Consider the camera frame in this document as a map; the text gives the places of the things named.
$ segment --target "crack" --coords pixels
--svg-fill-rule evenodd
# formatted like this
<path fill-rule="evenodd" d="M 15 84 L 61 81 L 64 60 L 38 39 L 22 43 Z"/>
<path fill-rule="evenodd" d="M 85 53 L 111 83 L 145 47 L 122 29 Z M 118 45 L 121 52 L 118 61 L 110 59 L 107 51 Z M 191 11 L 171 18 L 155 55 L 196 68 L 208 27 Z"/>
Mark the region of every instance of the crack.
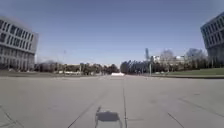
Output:
<path fill-rule="evenodd" d="M 184 126 L 174 117 L 174 116 L 172 116 L 170 113 L 168 113 L 167 112 L 167 114 L 171 117 L 171 118 L 173 118 L 182 128 L 184 128 Z"/>
<path fill-rule="evenodd" d="M 182 102 L 184 102 L 184 103 L 187 103 L 187 104 L 189 104 L 189 105 L 191 105 L 191 106 L 194 106 L 194 107 L 203 109 L 203 110 L 205 110 L 205 111 L 207 111 L 207 112 L 210 112 L 210 113 L 212 113 L 212 114 L 215 114 L 215 115 L 217 115 L 217 116 L 220 116 L 220 117 L 223 117 L 223 118 L 224 118 L 224 115 L 219 114 L 219 113 L 215 112 L 215 111 L 212 110 L 212 109 L 204 108 L 204 107 L 202 107 L 202 106 L 200 106 L 200 105 L 197 105 L 197 104 L 195 104 L 195 103 L 193 103 L 193 102 L 190 102 L 190 101 L 188 101 L 188 100 L 184 100 L 184 99 L 182 99 L 182 98 L 179 98 L 179 100 L 182 101 Z"/>
<path fill-rule="evenodd" d="M 6 115 L 6 117 L 10 120 L 11 123 L 7 123 L 7 124 L 3 124 L 0 127 L 5 127 L 5 126 L 9 126 L 11 124 L 19 124 L 22 128 L 24 128 L 24 126 L 18 121 L 14 121 L 9 114 L 6 112 L 6 110 L 0 105 L 0 110 L 2 110 L 2 112 Z"/>

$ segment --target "road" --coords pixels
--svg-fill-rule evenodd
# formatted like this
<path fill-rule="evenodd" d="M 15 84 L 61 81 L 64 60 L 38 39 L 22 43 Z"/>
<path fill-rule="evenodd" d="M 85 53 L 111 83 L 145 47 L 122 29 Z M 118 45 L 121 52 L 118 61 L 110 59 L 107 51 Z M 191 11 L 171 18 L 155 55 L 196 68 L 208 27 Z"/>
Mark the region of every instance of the road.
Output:
<path fill-rule="evenodd" d="M 94 128 L 111 111 L 122 128 L 223 128 L 224 80 L 0 78 L 0 126 Z"/>

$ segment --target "ground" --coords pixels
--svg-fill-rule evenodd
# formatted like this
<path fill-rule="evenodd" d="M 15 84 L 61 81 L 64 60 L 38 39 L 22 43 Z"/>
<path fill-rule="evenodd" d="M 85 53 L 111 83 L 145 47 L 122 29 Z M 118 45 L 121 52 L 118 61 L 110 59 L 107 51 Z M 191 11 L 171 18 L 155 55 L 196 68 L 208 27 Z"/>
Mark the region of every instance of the ground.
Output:
<path fill-rule="evenodd" d="M 182 72 L 170 72 L 169 75 L 224 75 L 224 68 L 200 69 Z"/>
<path fill-rule="evenodd" d="M 223 83 L 141 76 L 1 77 L 0 126 L 93 128 L 101 108 L 117 113 L 122 128 L 223 128 Z"/>

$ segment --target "distant building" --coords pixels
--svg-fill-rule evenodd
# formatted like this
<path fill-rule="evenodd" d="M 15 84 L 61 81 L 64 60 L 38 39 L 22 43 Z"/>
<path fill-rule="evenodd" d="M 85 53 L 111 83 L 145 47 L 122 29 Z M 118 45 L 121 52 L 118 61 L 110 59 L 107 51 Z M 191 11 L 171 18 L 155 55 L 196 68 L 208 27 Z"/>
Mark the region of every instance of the distant building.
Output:
<path fill-rule="evenodd" d="M 160 63 L 160 56 L 152 56 L 154 63 Z"/>
<path fill-rule="evenodd" d="M 201 32 L 209 58 L 224 62 L 224 12 L 204 24 Z"/>
<path fill-rule="evenodd" d="M 161 63 L 160 56 L 152 56 L 154 63 Z M 170 62 L 173 64 L 185 63 L 185 56 L 174 56 L 173 61 Z"/>
<path fill-rule="evenodd" d="M 176 63 L 185 63 L 185 56 L 176 56 Z"/>
<path fill-rule="evenodd" d="M 0 64 L 20 70 L 34 69 L 38 34 L 0 16 Z"/>

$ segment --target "sky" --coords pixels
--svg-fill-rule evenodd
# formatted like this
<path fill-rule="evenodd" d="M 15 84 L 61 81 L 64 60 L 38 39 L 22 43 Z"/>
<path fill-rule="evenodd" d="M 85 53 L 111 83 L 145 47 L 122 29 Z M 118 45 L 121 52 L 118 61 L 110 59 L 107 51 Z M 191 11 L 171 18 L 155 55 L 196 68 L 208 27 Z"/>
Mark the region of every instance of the sky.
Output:
<path fill-rule="evenodd" d="M 200 27 L 223 0 L 1 0 L 0 15 L 39 34 L 36 61 L 119 65 L 170 49 L 206 52 Z"/>

